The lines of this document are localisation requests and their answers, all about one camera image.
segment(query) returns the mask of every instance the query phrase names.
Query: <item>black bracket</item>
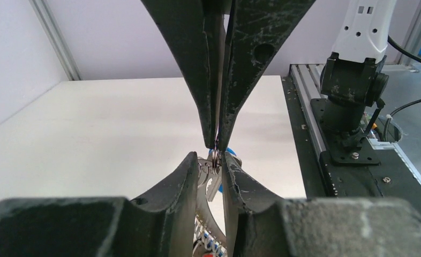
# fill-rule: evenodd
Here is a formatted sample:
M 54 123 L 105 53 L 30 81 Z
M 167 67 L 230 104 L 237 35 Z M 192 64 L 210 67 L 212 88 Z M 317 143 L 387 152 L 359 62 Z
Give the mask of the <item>black bracket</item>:
M 310 105 L 324 144 L 335 164 L 379 165 L 381 163 L 362 131 L 358 135 L 345 137 L 323 127 L 322 114 L 326 106 L 325 99 L 312 99 Z

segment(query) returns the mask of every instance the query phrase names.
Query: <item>black mounting plate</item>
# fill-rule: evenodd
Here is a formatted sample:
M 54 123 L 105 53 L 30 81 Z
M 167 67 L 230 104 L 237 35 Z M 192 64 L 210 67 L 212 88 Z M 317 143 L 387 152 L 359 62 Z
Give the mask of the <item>black mounting plate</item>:
M 332 161 L 336 164 L 353 164 L 353 165 L 379 165 L 381 162 L 371 147 L 370 143 L 365 137 L 359 142 L 359 150 L 357 151 L 346 151 L 342 145 L 342 138 L 340 135 L 332 133 L 324 129 L 322 125 L 322 114 L 326 106 L 325 99 L 312 99 L 310 105 L 313 111 L 314 118 L 318 124 L 321 135 L 323 136 L 324 144 L 327 150 L 330 152 Z M 358 158 L 352 158 L 352 152 L 359 154 Z

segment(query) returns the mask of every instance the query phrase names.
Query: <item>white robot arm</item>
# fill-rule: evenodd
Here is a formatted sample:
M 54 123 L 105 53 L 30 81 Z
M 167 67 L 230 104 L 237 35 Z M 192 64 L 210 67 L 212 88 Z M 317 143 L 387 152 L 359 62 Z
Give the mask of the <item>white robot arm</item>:
M 386 52 L 396 0 L 351 0 L 332 52 L 357 63 L 366 58 L 379 63 Z

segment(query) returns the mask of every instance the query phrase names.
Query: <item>wire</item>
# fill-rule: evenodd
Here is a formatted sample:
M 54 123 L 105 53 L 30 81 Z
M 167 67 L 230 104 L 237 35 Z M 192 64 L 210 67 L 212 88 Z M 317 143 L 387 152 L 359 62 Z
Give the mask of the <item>wire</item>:
M 408 56 L 409 58 L 411 58 L 411 59 L 413 59 L 413 60 L 416 60 L 416 61 L 418 61 L 418 62 L 420 62 L 421 63 L 421 58 L 420 57 L 418 57 L 418 56 L 416 56 L 416 55 L 413 55 L 413 54 L 411 54 L 410 52 L 408 52 L 408 51 L 406 51 L 404 48 L 402 48 L 399 44 L 397 44 L 390 36 L 388 36 L 388 38 L 387 38 L 387 42 L 393 47 L 393 48 L 395 48 L 396 50 L 398 50 L 398 52 L 400 52 L 400 53 L 402 53 L 402 54 L 404 54 L 404 55 L 406 55 L 406 56 Z M 399 111 L 401 111 L 401 110 L 403 110 L 403 109 L 405 109 L 405 108 L 407 108 L 407 107 L 410 107 L 411 105 L 414 105 L 414 104 L 417 104 L 417 103 L 421 103 L 421 99 L 419 99 L 419 100 L 415 100 L 415 101 L 413 101 L 413 102 L 410 102 L 410 103 L 407 103 L 407 104 L 405 104 L 405 105 L 403 105 L 403 106 L 400 106 L 399 108 L 397 108 L 397 109 L 395 109 L 393 112 L 391 112 L 390 114 L 388 114 L 387 116 L 386 116 L 386 118 L 387 118 L 387 121 L 386 121 L 386 125 L 384 126 L 384 134 L 383 134 L 383 136 L 384 136 L 384 139 L 385 139 L 385 141 L 388 141 L 387 140 L 387 131 L 389 130 L 389 125 L 390 125 L 390 121 L 392 121 L 392 117 L 395 115 L 395 114 L 397 114 Z
M 386 121 L 386 125 L 384 126 L 384 139 L 387 141 L 387 131 L 388 131 L 388 129 L 389 129 L 389 125 L 390 125 L 390 121 L 392 120 L 392 117 L 395 115 L 395 114 L 397 114 L 399 111 L 401 111 L 401 110 L 403 110 L 403 109 L 405 109 L 405 108 L 407 108 L 407 107 L 410 107 L 410 106 L 412 106 L 412 105 L 414 105 L 414 104 L 418 104 L 418 103 L 421 103 L 421 99 L 419 99 L 419 100 L 415 100 L 415 101 L 413 101 L 413 102 L 410 102 L 410 103 L 407 103 L 407 104 L 405 104 L 405 105 L 402 105 L 402 106 L 400 106 L 400 107 L 398 107 L 397 109 L 395 109 L 394 111 L 392 111 L 390 114 L 388 114 L 386 117 L 387 117 L 387 121 Z
M 402 48 L 399 44 L 397 44 L 390 36 L 388 36 L 388 38 L 387 38 L 387 42 L 389 42 L 389 44 L 393 47 L 393 48 L 395 48 L 396 50 L 398 50 L 398 52 L 400 52 L 400 53 L 402 53 L 402 54 L 404 54 L 404 55 L 406 55 L 406 56 L 408 56 L 409 58 L 411 58 L 411 59 L 413 59 L 413 60 L 416 60 L 416 61 L 418 61 L 418 62 L 420 62 L 421 63 L 421 58 L 420 57 L 418 57 L 418 56 L 416 56 L 416 55 L 413 55 L 413 54 L 411 54 L 410 52 L 408 52 L 408 51 L 406 51 L 404 48 Z

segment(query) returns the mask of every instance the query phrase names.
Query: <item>metal frame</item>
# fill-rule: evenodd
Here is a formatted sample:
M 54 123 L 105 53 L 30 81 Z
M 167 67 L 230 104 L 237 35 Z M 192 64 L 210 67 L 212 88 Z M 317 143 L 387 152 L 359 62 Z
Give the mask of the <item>metal frame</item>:
M 313 112 L 311 110 L 310 99 L 312 98 L 324 98 L 321 97 L 318 88 L 319 84 L 315 81 L 319 81 L 320 71 L 322 71 L 324 65 L 312 65 L 312 64 L 301 64 L 301 65 L 291 65 L 291 74 L 294 80 L 294 83 L 297 85 L 298 88 L 298 95 L 300 98 L 300 102 L 302 104 L 304 115 L 306 121 L 310 124 L 310 136 L 313 141 L 313 145 L 315 148 L 315 152 L 319 159 L 319 155 L 321 152 L 325 151 L 324 141 L 322 140 L 322 136 L 319 132 L 318 126 L 315 122 Z M 390 70 L 397 70 L 401 69 L 402 67 L 399 65 L 386 65 L 386 67 Z M 409 168 L 413 176 L 417 179 L 419 184 L 421 185 L 421 174 L 413 165 L 413 163 L 409 160 L 406 156 L 404 151 L 397 143 L 387 143 L 387 142 L 377 142 L 376 140 L 370 140 L 370 144 L 372 145 L 373 149 L 375 150 L 385 150 L 385 149 L 393 149 L 397 152 L 398 156 L 403 160 L 404 164 Z
M 47 1 L 29 0 L 29 2 L 38 17 L 40 24 L 42 24 L 42 27 L 45 30 L 45 33 L 50 40 L 50 43 L 56 52 L 57 58 L 62 64 L 69 80 L 81 80 L 77 64 L 75 63 L 72 54 L 62 37 L 59 27 L 56 25 L 56 21 L 54 20 L 54 16 L 51 13 Z
M 408 29 L 409 35 L 404 43 L 404 48 L 408 52 L 418 55 L 421 48 L 421 2 L 413 18 L 413 23 Z M 411 58 L 398 53 L 395 63 L 410 66 L 415 61 Z

